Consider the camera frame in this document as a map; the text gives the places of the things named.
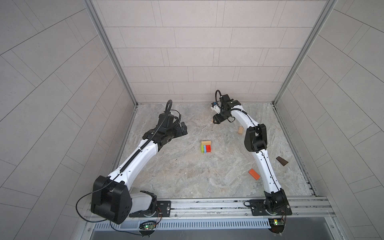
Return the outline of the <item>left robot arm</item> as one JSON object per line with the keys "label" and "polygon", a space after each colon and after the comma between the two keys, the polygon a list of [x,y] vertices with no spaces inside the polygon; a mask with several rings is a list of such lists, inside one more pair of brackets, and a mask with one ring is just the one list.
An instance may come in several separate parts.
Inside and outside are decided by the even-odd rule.
{"label": "left robot arm", "polygon": [[187,133],[180,115],[161,113],[156,127],[143,135],[135,151],[107,177],[95,180],[91,212],[115,224],[121,224],[130,215],[153,216],[157,212],[157,196],[148,191],[132,194],[131,186],[165,144]]}

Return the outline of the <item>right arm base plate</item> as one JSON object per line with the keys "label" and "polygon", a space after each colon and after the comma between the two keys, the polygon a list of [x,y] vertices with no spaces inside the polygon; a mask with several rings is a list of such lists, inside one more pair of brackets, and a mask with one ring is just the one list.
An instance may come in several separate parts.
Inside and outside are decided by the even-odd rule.
{"label": "right arm base plate", "polygon": [[273,203],[270,200],[248,200],[244,206],[251,209],[253,216],[290,216],[291,207],[285,204]]}

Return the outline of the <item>aluminium left corner post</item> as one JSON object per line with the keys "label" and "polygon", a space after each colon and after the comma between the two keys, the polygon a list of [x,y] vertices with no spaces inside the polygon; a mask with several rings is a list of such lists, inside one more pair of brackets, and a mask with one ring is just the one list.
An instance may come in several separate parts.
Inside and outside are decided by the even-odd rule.
{"label": "aluminium left corner post", "polygon": [[96,31],[99,34],[101,42],[104,45],[115,70],[117,71],[118,76],[122,80],[123,85],[125,86],[131,100],[133,101],[135,108],[137,108],[138,102],[137,102],[137,100],[133,94],[132,89],[129,86],[127,78],[126,78],[124,71],[123,71],[123,69],[119,63],[119,60],[118,60],[117,55],[116,55],[116,53],[115,53],[115,51],[111,45],[111,42],[108,39],[107,33],[106,33],[105,28],[101,22],[101,19],[99,18],[98,14],[97,14],[97,11],[96,11],[95,5],[93,4],[93,1],[84,0],[84,5],[85,5],[85,8],[86,8],[90,18],[91,18],[91,21],[93,22],[93,24],[96,28]]}

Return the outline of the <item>plain beige wood block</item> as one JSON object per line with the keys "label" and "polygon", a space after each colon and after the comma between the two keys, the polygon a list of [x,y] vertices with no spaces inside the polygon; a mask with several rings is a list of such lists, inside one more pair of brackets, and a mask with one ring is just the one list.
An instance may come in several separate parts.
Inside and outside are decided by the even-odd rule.
{"label": "plain beige wood block", "polygon": [[242,126],[240,126],[239,129],[238,129],[238,134],[242,135],[243,132],[244,132],[244,128]]}

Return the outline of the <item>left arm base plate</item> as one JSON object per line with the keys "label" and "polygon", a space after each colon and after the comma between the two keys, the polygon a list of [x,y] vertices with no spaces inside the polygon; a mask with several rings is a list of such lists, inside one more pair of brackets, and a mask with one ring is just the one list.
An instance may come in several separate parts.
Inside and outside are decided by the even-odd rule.
{"label": "left arm base plate", "polygon": [[155,218],[169,217],[171,210],[171,201],[157,201],[156,206],[150,205],[150,208],[145,211],[137,211],[129,214],[130,218]]}

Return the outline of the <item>left controller board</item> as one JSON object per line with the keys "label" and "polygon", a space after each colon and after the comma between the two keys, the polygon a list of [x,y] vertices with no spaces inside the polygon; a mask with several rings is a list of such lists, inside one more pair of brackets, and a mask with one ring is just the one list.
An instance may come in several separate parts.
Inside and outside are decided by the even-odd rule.
{"label": "left controller board", "polygon": [[155,221],[146,221],[140,224],[139,229],[141,231],[153,231],[157,226]]}

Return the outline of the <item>aluminium corner post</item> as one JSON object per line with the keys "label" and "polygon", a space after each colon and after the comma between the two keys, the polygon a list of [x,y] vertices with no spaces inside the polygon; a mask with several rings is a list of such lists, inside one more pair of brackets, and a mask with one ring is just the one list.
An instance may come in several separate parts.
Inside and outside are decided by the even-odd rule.
{"label": "aluminium corner post", "polygon": [[115,53],[115,51],[111,45],[111,42],[108,39],[107,33],[106,33],[105,28],[101,22],[101,19],[99,18],[98,14],[97,14],[97,11],[96,11],[95,5],[93,4],[93,1],[84,0],[84,5],[85,5],[85,8],[86,8],[90,18],[91,18],[91,21],[93,22],[93,24],[96,28],[96,31],[99,34],[101,42],[104,45],[115,70],[117,71],[118,76],[122,80],[123,85],[125,86],[131,100],[133,101],[135,108],[137,108],[138,102],[137,102],[137,100],[133,94],[132,89],[129,86],[127,78],[126,78],[124,71],[123,71],[123,69],[119,63],[119,60],[118,60],[117,55],[116,55],[116,53]]}
{"label": "aluminium corner post", "polygon": [[302,47],[301,51],[299,52],[293,66],[291,67],[291,70],[287,74],[287,77],[285,81],[282,84],[281,89],[279,90],[276,98],[273,101],[273,105],[276,106],[279,101],[281,100],[283,94],[287,90],[290,82],[294,78],[297,70],[299,69],[300,65],[302,64],[304,58],[307,56],[309,50],[311,49],[313,43],[315,42],[317,36],[319,35],[321,29],[323,28],[324,24],[326,23],[329,15],[331,14],[332,10],[334,9],[334,6],[336,5],[337,0],[328,0],[326,1],[322,11],[320,12],[320,15],[318,19],[316,20],[312,30],[310,31],[309,36],[307,37],[304,46]]}

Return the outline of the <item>orange wood block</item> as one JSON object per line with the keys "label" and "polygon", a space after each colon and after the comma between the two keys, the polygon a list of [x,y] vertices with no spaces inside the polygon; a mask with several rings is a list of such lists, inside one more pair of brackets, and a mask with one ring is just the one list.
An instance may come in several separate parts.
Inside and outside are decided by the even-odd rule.
{"label": "orange wood block", "polygon": [[254,170],[250,169],[248,173],[257,181],[261,178],[261,176]]}

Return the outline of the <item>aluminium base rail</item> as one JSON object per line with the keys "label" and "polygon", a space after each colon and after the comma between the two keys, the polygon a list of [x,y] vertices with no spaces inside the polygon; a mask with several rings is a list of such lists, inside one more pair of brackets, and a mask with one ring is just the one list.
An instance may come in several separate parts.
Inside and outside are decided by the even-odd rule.
{"label": "aluminium base rail", "polygon": [[[192,199],[158,199],[157,201],[171,201],[169,217],[138,218],[162,220],[182,219],[234,219],[234,218],[270,218],[285,219],[286,217],[334,217],[335,211],[326,197],[289,197],[292,215],[290,216],[253,216],[251,209],[244,206],[248,200],[264,200],[262,197],[255,198],[192,198]],[[127,207],[123,207],[122,217],[114,221],[121,224],[129,217]]]}

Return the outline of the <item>dark brown wood block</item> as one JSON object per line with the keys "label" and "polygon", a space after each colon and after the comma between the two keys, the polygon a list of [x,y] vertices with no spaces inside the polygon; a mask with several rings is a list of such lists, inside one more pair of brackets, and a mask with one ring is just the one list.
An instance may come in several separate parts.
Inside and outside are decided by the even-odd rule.
{"label": "dark brown wood block", "polygon": [[282,165],[286,166],[289,162],[282,157],[276,157],[276,160]]}

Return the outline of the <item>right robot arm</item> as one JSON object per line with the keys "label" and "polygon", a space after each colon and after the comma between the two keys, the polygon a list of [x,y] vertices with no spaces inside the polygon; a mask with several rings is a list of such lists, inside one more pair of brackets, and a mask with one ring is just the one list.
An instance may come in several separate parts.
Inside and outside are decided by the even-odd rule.
{"label": "right robot arm", "polygon": [[259,168],[266,197],[264,201],[266,213],[269,215],[291,215],[292,211],[287,196],[269,159],[266,126],[251,118],[239,101],[231,99],[229,95],[222,95],[219,90],[215,92],[215,95],[215,101],[211,104],[211,109],[216,112],[213,116],[213,123],[220,124],[233,118],[246,131],[244,145],[246,150],[255,158]]}

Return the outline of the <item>aluminium right corner post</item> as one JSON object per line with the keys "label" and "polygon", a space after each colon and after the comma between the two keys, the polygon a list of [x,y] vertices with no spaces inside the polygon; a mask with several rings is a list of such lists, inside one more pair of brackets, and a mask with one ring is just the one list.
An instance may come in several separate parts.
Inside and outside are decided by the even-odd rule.
{"label": "aluminium right corner post", "polygon": [[300,65],[302,64],[304,58],[307,56],[309,50],[311,49],[313,43],[315,42],[317,36],[319,35],[321,29],[323,28],[324,24],[326,23],[329,15],[331,14],[332,10],[334,9],[334,6],[336,5],[337,0],[328,0],[326,1],[322,11],[320,12],[320,15],[318,19],[316,20],[312,30],[310,31],[309,36],[307,37],[304,46],[302,47],[301,51],[299,52],[293,66],[291,67],[291,70],[287,74],[287,77],[285,81],[282,84],[281,89],[279,90],[276,98],[273,101],[273,105],[276,106],[279,101],[281,100],[283,94],[287,90],[290,82],[294,78],[297,70],[299,69]]}

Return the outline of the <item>right controller board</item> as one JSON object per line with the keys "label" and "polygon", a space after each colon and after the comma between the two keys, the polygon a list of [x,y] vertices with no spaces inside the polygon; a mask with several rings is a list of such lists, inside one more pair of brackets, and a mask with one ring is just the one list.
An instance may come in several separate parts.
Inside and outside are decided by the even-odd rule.
{"label": "right controller board", "polygon": [[281,234],[285,229],[285,221],[283,219],[268,219],[271,228],[269,229],[274,234]]}

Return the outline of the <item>grooved pale wood block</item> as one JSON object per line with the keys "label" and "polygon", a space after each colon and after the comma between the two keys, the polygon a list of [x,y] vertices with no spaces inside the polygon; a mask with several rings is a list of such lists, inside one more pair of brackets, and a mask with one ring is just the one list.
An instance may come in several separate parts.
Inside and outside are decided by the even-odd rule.
{"label": "grooved pale wood block", "polygon": [[201,144],[202,144],[202,146],[208,146],[208,145],[211,145],[212,142],[211,141],[202,141]]}

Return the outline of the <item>controller board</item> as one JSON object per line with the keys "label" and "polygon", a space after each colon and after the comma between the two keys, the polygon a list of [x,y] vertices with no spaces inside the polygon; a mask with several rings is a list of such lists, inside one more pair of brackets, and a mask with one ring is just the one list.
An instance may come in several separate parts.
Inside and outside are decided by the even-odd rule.
{"label": "controller board", "polygon": [[146,221],[140,224],[139,229],[141,231],[153,231],[157,226],[155,221]]}
{"label": "controller board", "polygon": [[285,229],[285,221],[283,219],[268,219],[271,228],[269,229],[274,234],[281,234]]}

